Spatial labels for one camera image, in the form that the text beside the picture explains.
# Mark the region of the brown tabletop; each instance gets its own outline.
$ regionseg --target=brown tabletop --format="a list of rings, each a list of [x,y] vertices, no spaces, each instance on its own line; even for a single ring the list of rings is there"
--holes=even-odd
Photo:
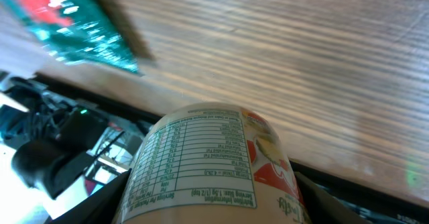
[[[146,76],[55,62],[4,9],[2,68],[157,114],[238,104],[290,159],[429,206],[429,0],[102,1],[146,42]]]

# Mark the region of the nutrition information table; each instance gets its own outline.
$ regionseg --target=nutrition information table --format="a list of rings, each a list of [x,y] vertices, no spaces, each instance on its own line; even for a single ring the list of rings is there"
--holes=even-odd
[[[234,113],[187,117],[154,132],[133,170],[123,209],[139,215],[180,205],[256,208],[243,124]]]

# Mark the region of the green packet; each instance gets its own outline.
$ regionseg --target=green packet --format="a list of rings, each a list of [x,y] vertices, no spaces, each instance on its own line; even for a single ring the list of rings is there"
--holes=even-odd
[[[98,62],[138,73],[131,50],[95,0],[2,2],[58,61]]]

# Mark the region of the plastic container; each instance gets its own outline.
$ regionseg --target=plastic container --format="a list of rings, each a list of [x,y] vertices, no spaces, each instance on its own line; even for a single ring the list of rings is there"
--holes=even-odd
[[[144,144],[114,223],[311,223],[279,137],[252,111],[187,106]]]

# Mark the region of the wood grain surface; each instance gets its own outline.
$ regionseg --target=wood grain surface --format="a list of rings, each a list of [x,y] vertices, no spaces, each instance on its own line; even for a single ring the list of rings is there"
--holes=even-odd
[[[157,114],[238,104],[290,159],[429,207],[429,0],[101,1],[146,43],[146,76],[55,62],[4,9],[2,68]]]

